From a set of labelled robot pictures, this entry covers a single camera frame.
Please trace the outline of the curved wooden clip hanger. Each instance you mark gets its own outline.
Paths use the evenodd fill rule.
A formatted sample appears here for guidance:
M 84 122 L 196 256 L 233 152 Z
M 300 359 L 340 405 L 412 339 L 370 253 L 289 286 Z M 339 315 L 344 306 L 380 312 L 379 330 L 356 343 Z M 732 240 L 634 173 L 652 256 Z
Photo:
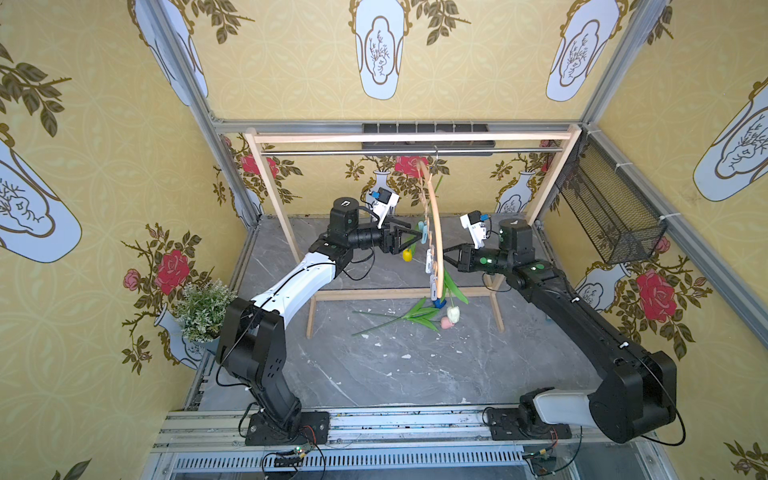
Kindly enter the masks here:
M 429 274 L 430 281 L 434 279 L 437 282 L 439 299 L 441 299 L 445 268 L 443 261 L 444 252 L 442 225 L 437 196 L 435 186 L 433 184 L 433 176 L 430 172 L 430 169 L 428 168 L 428 163 L 426 161 L 417 160 L 415 165 L 420 176 L 420 202 L 422 203 L 425 210 L 425 223 L 429 227 L 427 245 L 428 249 L 431 248 L 433 251 L 434 265 L 433 272 Z

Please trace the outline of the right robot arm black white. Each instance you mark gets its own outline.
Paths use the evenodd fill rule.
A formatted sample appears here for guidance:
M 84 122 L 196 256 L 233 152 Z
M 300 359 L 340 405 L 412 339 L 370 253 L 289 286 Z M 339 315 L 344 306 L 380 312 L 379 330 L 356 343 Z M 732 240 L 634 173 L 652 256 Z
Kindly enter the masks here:
M 562 270 L 538 258 L 529 225 L 504 220 L 497 248 L 462 243 L 444 249 L 443 258 L 460 272 L 502 276 L 561 328 L 601 378 L 593 392 L 543 388 L 521 396 L 518 424 L 522 431 L 578 425 L 597 428 L 623 444 L 681 418 L 674 361 L 620 333 L 577 293 Z

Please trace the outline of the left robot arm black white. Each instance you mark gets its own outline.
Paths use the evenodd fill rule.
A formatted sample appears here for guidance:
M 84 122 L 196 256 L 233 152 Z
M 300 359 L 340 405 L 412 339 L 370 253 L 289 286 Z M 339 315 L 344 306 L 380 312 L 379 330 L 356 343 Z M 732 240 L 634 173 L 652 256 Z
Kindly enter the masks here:
M 363 207 L 350 197 L 336 199 L 327 230 L 293 270 L 256 297 L 236 298 L 226 307 L 216 362 L 250 389 L 268 424 L 286 435 L 300 428 L 302 406 L 282 372 L 285 328 L 311 297 L 345 272 L 357 250 L 396 255 L 421 239 L 420 231 L 389 211 L 379 201 Z

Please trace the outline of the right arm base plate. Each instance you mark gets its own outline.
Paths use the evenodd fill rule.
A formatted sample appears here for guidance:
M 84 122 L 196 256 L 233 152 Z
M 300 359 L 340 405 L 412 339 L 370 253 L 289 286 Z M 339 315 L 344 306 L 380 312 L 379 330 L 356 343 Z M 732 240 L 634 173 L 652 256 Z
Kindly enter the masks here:
M 486 407 L 481 414 L 494 441 L 571 439 L 572 431 L 565 424 L 547 424 L 534 410 L 527 407 Z

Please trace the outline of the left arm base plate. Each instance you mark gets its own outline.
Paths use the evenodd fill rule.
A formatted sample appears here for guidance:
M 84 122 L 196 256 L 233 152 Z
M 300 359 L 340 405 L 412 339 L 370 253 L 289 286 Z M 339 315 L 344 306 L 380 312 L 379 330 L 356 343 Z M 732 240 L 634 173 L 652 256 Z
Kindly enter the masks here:
M 314 443 L 325 445 L 330 431 L 330 413 L 303 411 L 286 425 L 279 425 L 265 413 L 250 416 L 245 432 L 246 446 L 279 446 Z

